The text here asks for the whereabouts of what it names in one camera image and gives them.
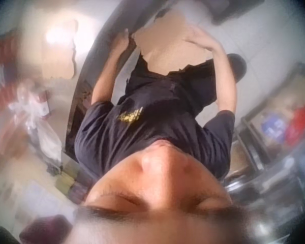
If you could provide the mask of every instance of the brown cardboard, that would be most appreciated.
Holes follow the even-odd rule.
[[[42,73],[44,79],[64,78],[71,79],[74,76],[75,68],[73,56],[75,47],[73,38],[77,31],[77,21],[71,20],[52,28],[62,29],[70,40],[65,43],[50,43],[46,39],[42,42]]]
[[[134,40],[151,72],[167,75],[171,71],[182,70],[187,65],[199,65],[212,58],[211,52],[184,41],[186,30],[184,15],[170,11],[134,34]]]

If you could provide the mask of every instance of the forehead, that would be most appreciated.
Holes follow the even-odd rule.
[[[82,243],[213,243],[215,228],[195,216],[172,214],[152,216],[139,222],[79,222],[73,234],[72,239]]]

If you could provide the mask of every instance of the hand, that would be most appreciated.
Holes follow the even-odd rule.
[[[123,32],[120,32],[114,38],[111,45],[110,54],[120,56],[129,45],[129,30],[125,29]]]
[[[214,37],[196,25],[187,26],[184,40],[206,48],[209,51],[215,51],[221,47],[221,44]]]

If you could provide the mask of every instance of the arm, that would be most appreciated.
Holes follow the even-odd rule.
[[[217,105],[220,111],[236,111],[236,82],[222,45],[207,32],[197,26],[190,26],[186,41],[210,50],[216,73]]]
[[[117,75],[117,63],[121,54],[128,47],[128,44],[128,30],[125,30],[123,33],[119,33],[114,39],[111,47],[111,52],[109,53],[103,71],[94,87],[93,96],[91,98],[91,104],[94,104],[96,102],[111,101],[115,79]]]

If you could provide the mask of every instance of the person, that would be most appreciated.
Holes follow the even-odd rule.
[[[75,140],[76,157],[97,180],[66,243],[242,243],[241,209],[220,184],[230,165],[236,82],[246,63],[197,26],[184,41],[213,60],[167,76],[139,57],[111,103],[126,30],[114,42]],[[201,127],[195,117],[217,100]]]

